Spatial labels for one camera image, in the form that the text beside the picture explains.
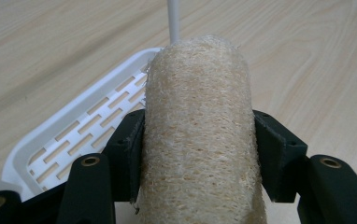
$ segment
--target light wood surface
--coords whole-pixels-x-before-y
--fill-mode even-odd
[[[253,108],[357,172],[357,1],[181,1],[180,35],[243,52]],[[168,44],[160,1],[0,0],[0,177],[9,151],[133,53]],[[269,223],[299,223],[266,200]]]

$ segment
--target natural loofah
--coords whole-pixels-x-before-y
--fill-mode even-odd
[[[150,63],[142,223],[266,223],[247,66],[228,41],[179,41]]]

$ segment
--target wood grain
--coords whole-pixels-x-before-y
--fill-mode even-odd
[[[183,0],[180,18],[184,38],[215,34],[238,46],[253,107],[308,143],[309,156],[357,172],[357,1]],[[0,176],[24,135],[168,39],[164,0],[0,0]],[[299,223],[295,204],[266,206],[269,223]]]

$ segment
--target white plastic tray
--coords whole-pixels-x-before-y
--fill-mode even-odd
[[[102,151],[122,118],[144,107],[143,68],[159,50],[136,53],[23,137],[2,180],[21,186],[23,201],[64,183],[76,158]]]

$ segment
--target fibrous texture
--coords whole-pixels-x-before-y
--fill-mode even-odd
[[[181,40],[150,63],[142,223],[265,223],[246,63],[228,41]]]

